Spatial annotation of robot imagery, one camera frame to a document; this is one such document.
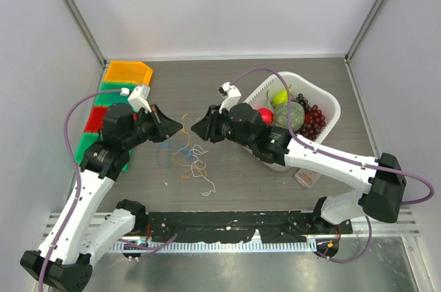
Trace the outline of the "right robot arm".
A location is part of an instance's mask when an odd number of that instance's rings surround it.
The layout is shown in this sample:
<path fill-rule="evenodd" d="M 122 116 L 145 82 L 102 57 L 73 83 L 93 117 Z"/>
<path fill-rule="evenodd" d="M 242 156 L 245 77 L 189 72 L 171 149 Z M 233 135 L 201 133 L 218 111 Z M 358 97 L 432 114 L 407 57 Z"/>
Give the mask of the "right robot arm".
<path fill-rule="evenodd" d="M 361 216 L 385 223 L 398 220 L 407 182 L 392 154 L 357 156 L 292 136 L 288 129 L 266 125 L 260 113 L 246 103 L 230 110 L 211 105 L 191 130 L 211 143 L 230 140 L 242 145 L 264 163 L 309 169 L 352 187 L 345 194 L 318 200 L 311 216 L 318 233 Z"/>

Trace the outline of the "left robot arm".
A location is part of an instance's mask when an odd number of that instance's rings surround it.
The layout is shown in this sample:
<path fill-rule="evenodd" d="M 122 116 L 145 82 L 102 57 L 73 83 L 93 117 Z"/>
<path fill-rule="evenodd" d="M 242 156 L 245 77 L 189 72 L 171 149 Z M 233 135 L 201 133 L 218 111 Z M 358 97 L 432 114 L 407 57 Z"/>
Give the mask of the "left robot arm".
<path fill-rule="evenodd" d="M 75 165 L 76 185 L 59 219 L 36 251 L 25 251 L 21 266 L 38 282 L 60 291 L 82 291 L 96 263 L 126 234 L 141 235 L 148 214 L 141 203 L 120 201 L 92 233 L 88 227 L 107 192 L 130 161 L 130 151 L 147 141 L 161 143 L 182 129 L 153 105 L 133 109 L 119 103 L 107 108 L 98 138 Z"/>

